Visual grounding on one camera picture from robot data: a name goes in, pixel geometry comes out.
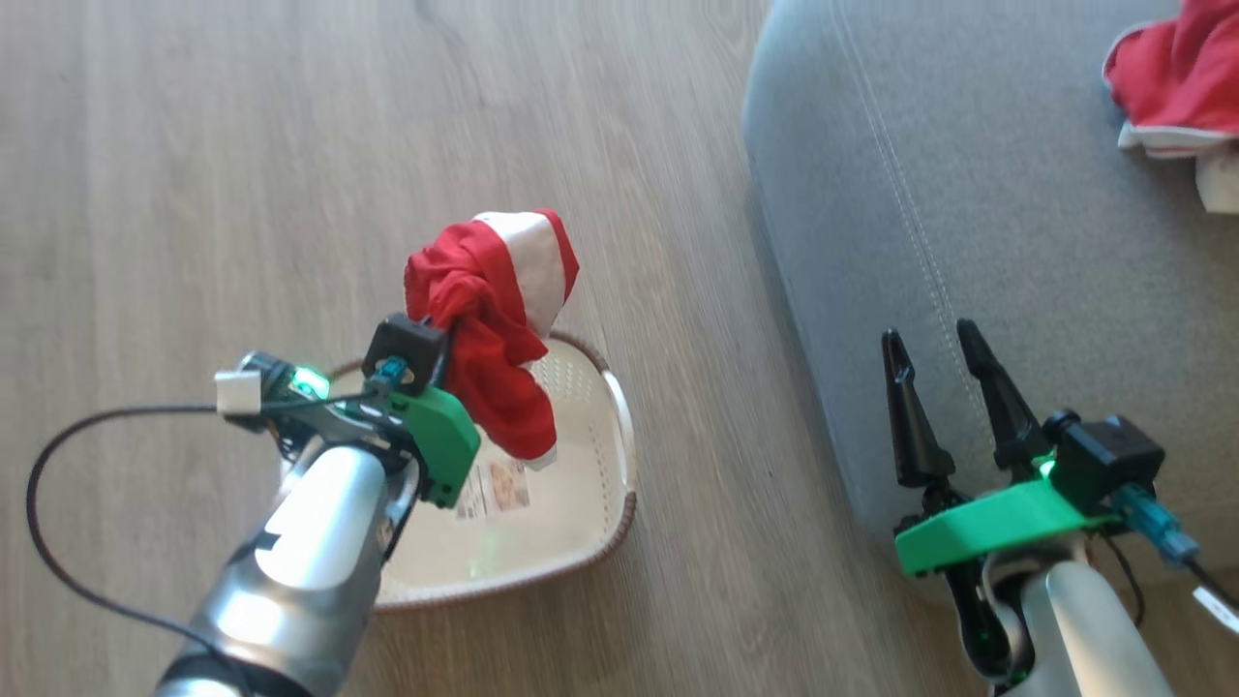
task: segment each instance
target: sofa cushion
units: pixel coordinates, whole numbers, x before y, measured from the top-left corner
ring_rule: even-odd
[[[1004,487],[954,321],[1041,417],[1121,413],[1208,567],[1239,565],[1239,218],[1188,161],[1115,142],[1101,61],[1172,0],[781,0],[745,137],[764,225],[856,515],[893,553],[880,336],[896,326],[960,489]],[[1137,574],[1168,572],[1127,540]]]

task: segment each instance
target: green led light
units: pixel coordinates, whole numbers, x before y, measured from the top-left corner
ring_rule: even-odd
[[[331,395],[331,381],[310,369],[299,368],[292,374],[292,390],[306,397],[326,400]]]
[[[1037,468],[1041,473],[1042,479],[1048,479],[1049,473],[1054,470],[1054,465],[1058,464],[1058,449],[1053,449],[1040,458],[1032,459],[1032,467]]]

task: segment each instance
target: white basket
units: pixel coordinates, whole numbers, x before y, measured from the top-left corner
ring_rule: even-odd
[[[541,472],[522,472],[483,433],[462,505],[451,511],[414,508],[383,569],[379,612],[529,586],[595,565],[623,542],[637,508],[632,417],[623,391],[582,342],[555,333],[546,345],[549,353],[530,371],[550,396],[556,462]],[[524,487],[513,478],[523,478]],[[503,501],[497,501],[494,480],[509,485]],[[513,495],[522,489],[525,496]],[[465,517],[462,509],[475,517]]]

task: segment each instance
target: red and white cloth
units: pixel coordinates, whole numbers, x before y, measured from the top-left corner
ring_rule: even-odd
[[[1198,157],[1206,208],[1239,213],[1239,0],[1183,0],[1177,20],[1129,28],[1103,77],[1127,114],[1119,147]]]
[[[410,317],[452,332],[446,390],[496,446],[538,469],[555,459],[550,400],[525,366],[546,355],[579,270],[554,210],[482,213],[409,256]]]

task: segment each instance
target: black cable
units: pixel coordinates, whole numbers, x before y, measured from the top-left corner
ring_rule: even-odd
[[[1131,584],[1131,593],[1136,597],[1136,617],[1131,618],[1131,623],[1136,625],[1136,629],[1140,629],[1140,625],[1145,621],[1145,592],[1140,589],[1136,574],[1131,571],[1131,565],[1127,563],[1127,557],[1123,553],[1123,550],[1119,550],[1119,546],[1104,532],[1101,534],[1101,541],[1114,552],[1115,558],[1119,560],[1119,568],[1123,569],[1123,576],[1127,577],[1127,583]]]
[[[1233,612],[1239,613],[1239,603],[1235,603],[1234,597],[1223,591],[1222,586],[1218,584],[1218,582],[1209,576],[1209,572],[1204,571],[1204,568],[1202,568],[1196,560],[1184,560],[1183,566],[1187,567],[1187,571],[1192,572],[1196,578],[1199,579],[1201,586],[1208,589],[1208,592],[1217,597],[1218,600],[1225,603]]]
[[[352,400],[362,400],[372,396],[370,392],[363,392],[358,395],[346,395],[341,397],[331,397],[328,400],[309,401],[309,402],[284,402],[274,405],[264,405],[263,413],[268,412],[289,412],[296,410],[304,410],[310,407],[320,407],[323,405],[332,405],[336,402],[347,402]],[[242,670],[240,664],[223,652],[218,646],[214,645],[211,639],[203,636],[202,634],[193,630],[193,628],[178,623],[176,620],[155,615],[151,613],[144,613],[136,608],[118,603],[90,591],[83,586],[79,581],[73,578],[68,571],[59,563],[55,555],[52,555],[51,548],[47,546],[47,541],[43,539],[43,530],[38,522],[38,484],[43,478],[43,472],[47,469],[48,461],[52,459],[52,454],[64,444],[69,438],[73,438],[78,433],[104,422],[130,418],[130,417],[150,417],[161,415],[213,415],[216,413],[214,405],[142,405],[135,407],[123,407],[119,410],[109,410],[105,412],[99,412],[81,420],[71,425],[64,431],[57,433],[48,443],[43,447],[43,451],[35,459],[35,465],[30,470],[30,479],[26,483],[26,526],[30,529],[30,540],[35,543],[35,551],[38,552],[38,558],[43,561],[48,571],[52,572],[61,583],[63,583],[69,591],[82,597],[88,603],[110,610],[119,615],[126,617],[131,620],[154,625],[173,634],[178,634],[190,641],[195,641],[202,645],[208,652],[219,659],[228,666],[228,670],[233,673],[233,681],[235,687],[240,691],[242,697],[254,697],[254,691],[250,688],[249,682],[245,680],[245,673]]]

